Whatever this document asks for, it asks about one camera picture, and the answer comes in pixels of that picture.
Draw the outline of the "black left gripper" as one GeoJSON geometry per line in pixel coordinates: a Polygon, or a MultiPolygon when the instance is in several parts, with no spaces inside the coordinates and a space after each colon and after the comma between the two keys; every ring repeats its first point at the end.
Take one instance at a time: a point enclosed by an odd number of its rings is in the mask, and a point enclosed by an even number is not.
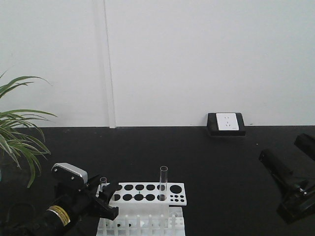
{"type": "Polygon", "coordinates": [[[119,184],[107,181],[107,186],[101,192],[100,178],[100,175],[96,175],[88,179],[88,184],[81,189],[58,183],[54,187],[55,199],[50,205],[50,211],[60,221],[75,221],[83,216],[115,220],[119,215],[119,207],[110,206],[109,203],[119,190],[119,184]]]}

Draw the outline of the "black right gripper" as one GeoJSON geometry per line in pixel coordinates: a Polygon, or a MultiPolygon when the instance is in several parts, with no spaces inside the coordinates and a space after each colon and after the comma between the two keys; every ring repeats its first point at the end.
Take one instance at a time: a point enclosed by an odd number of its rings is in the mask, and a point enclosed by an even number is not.
{"type": "MultiPolygon", "coordinates": [[[[297,136],[294,145],[312,160],[315,159],[315,137],[308,134],[297,136]]],[[[278,215],[287,223],[315,213],[315,186],[306,188],[308,181],[300,181],[292,185],[293,171],[290,170],[269,149],[264,149],[259,155],[259,161],[268,170],[282,194],[282,201],[277,208],[278,215]]]]}

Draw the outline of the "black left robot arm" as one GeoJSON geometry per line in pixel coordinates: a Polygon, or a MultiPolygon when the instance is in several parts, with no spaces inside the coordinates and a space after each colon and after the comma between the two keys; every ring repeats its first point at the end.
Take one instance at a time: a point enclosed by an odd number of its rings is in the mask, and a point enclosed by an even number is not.
{"type": "Polygon", "coordinates": [[[119,208],[109,205],[119,183],[112,182],[96,191],[99,175],[87,180],[86,183],[66,184],[59,182],[55,186],[55,199],[39,216],[25,223],[1,225],[2,236],[63,236],[78,224],[84,217],[115,220],[119,208]]]}

